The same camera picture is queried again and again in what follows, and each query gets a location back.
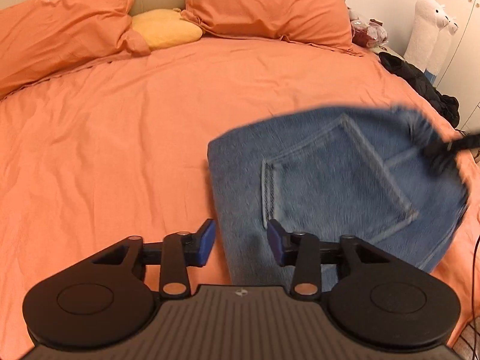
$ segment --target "yellow cushion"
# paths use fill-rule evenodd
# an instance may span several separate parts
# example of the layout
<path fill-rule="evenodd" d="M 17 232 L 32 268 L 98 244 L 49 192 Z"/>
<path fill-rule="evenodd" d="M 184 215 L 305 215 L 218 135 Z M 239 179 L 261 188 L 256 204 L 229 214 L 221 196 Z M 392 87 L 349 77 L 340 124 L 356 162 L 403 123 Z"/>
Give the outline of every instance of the yellow cushion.
<path fill-rule="evenodd" d="M 132 17 L 131 27 L 139 32 L 151 50 L 195 42 L 203 30 L 180 17 L 179 9 L 154 9 Z"/>

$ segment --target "orange pillow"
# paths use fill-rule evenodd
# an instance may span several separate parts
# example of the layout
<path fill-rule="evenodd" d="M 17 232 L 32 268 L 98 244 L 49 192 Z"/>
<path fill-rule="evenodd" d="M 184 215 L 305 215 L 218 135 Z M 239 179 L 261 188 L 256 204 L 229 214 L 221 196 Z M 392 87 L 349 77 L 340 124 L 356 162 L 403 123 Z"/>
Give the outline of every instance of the orange pillow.
<path fill-rule="evenodd" d="M 223 37 L 265 37 L 352 51 L 344 0 L 185 0 L 182 17 Z"/>
<path fill-rule="evenodd" d="M 134 0 L 27 0 L 0 10 L 0 99 L 50 73 L 127 51 L 147 55 L 131 29 Z"/>

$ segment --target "orange bed sheet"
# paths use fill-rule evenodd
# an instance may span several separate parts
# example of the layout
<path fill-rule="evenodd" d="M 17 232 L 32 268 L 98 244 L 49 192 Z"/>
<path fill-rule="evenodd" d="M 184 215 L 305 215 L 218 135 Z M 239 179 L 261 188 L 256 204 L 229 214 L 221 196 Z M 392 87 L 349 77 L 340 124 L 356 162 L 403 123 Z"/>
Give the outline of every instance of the orange bed sheet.
<path fill-rule="evenodd" d="M 445 139 L 456 136 L 404 80 L 364 54 L 205 37 L 63 74 L 4 99 L 0 358 L 17 359 L 32 347 L 22 300 L 38 281 L 128 235 L 156 242 L 215 217 L 206 149 L 231 128 L 312 107 L 402 104 L 421 109 Z M 480 234 L 479 172 L 469 153 L 458 164 L 469 208 L 434 272 L 462 302 L 451 340 L 471 316 Z M 147 272 L 153 288 L 155 274 Z M 194 286 L 229 282 L 221 241 L 190 278 Z"/>

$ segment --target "pillowcase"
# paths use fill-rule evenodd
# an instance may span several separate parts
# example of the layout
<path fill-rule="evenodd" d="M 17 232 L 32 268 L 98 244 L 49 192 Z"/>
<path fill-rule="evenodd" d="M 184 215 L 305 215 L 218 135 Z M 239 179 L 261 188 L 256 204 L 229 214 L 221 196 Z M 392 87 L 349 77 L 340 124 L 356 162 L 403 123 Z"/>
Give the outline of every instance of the pillowcase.
<path fill-rule="evenodd" d="M 148 55 L 131 29 L 134 0 L 27 0 L 0 11 L 0 99 L 50 73 L 127 51 Z"/>
<path fill-rule="evenodd" d="M 185 0 L 182 17 L 223 37 L 286 39 L 352 51 L 344 0 Z"/>
<path fill-rule="evenodd" d="M 202 29 L 180 16 L 180 9 L 154 9 L 132 18 L 131 27 L 140 33 L 150 50 L 195 42 Z"/>

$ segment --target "alpaca plush toy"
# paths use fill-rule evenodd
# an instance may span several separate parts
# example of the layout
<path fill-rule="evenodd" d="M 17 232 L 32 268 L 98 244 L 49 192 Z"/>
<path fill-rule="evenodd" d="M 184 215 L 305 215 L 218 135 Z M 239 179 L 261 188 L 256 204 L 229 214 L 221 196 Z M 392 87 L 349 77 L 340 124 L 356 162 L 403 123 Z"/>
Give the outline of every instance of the alpaca plush toy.
<path fill-rule="evenodd" d="M 437 42 L 440 29 L 448 25 L 448 17 L 435 0 L 418 0 L 415 4 L 415 19 L 404 58 L 407 62 L 425 71 L 431 52 Z"/>
<path fill-rule="evenodd" d="M 440 69 L 442 68 L 443 62 L 445 62 L 448 50 L 452 44 L 452 37 L 457 31 L 458 24 L 455 23 L 455 17 L 451 17 L 450 20 L 448 20 L 448 25 L 438 33 L 437 43 L 435 43 L 435 47 L 431 52 L 427 64 L 427 69 L 425 70 L 425 75 L 431 83 L 434 83 L 438 73 L 440 73 Z"/>

